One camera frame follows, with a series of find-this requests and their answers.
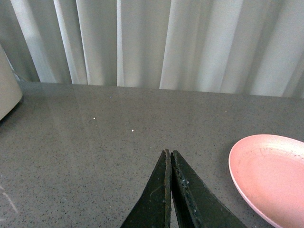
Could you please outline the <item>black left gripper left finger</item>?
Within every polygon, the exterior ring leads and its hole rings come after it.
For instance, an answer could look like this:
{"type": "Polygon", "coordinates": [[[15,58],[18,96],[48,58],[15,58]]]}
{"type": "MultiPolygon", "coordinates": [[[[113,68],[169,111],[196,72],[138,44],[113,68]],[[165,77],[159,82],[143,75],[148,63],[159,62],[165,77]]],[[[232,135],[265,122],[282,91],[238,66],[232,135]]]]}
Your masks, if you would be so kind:
{"type": "Polygon", "coordinates": [[[135,206],[121,225],[123,228],[169,228],[171,225],[171,156],[161,155],[135,206]]]}

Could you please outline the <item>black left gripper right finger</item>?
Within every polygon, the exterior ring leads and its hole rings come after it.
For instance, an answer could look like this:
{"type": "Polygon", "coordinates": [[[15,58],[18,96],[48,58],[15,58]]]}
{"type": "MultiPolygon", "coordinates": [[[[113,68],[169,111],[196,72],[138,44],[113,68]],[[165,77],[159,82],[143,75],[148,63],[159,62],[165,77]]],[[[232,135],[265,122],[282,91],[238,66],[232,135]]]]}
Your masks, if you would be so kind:
{"type": "Polygon", "coordinates": [[[186,162],[174,150],[171,153],[171,192],[180,228],[245,228],[186,162]]]}

